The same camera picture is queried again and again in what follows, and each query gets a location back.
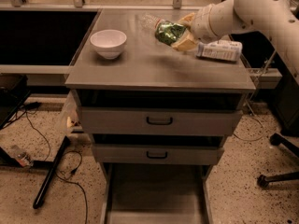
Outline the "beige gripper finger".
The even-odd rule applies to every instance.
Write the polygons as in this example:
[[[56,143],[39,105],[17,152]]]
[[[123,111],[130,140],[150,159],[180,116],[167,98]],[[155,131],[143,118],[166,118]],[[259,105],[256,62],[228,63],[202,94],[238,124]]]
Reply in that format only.
[[[171,45],[171,47],[176,51],[188,51],[196,49],[197,46],[198,40],[194,38],[193,34],[189,30],[186,30],[182,37]]]
[[[178,23],[181,25],[184,25],[186,27],[190,27],[192,25],[192,21],[195,17],[195,13],[190,13],[184,17],[182,17],[181,19],[178,20]]]

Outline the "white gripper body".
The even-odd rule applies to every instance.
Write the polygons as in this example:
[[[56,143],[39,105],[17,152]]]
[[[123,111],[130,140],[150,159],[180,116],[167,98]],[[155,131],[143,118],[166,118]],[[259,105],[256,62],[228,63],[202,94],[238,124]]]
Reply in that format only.
[[[195,39],[203,43],[211,43],[221,39],[213,30],[212,18],[221,10],[218,5],[209,4],[205,7],[200,7],[194,15],[191,23],[191,33]]]

